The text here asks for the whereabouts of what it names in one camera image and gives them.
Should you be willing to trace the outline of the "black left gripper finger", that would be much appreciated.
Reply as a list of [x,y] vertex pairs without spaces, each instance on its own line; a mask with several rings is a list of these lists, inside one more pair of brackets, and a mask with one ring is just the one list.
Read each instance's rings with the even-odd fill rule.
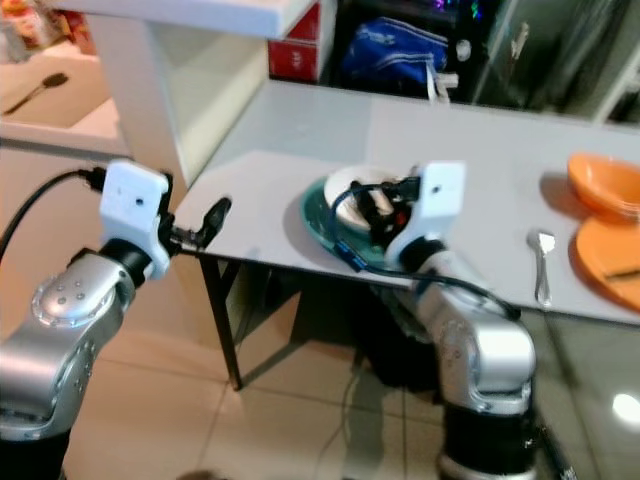
[[232,207],[232,198],[224,196],[219,198],[204,215],[204,243],[210,244],[223,229],[225,219]]

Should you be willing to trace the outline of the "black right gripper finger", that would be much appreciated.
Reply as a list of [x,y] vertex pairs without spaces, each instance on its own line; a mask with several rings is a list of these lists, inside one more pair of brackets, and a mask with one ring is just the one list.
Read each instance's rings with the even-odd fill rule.
[[378,196],[381,187],[379,184],[362,184],[360,182],[352,182],[349,184],[351,189],[351,197],[353,209],[358,216],[366,223],[381,223],[383,221],[383,212],[381,212]]

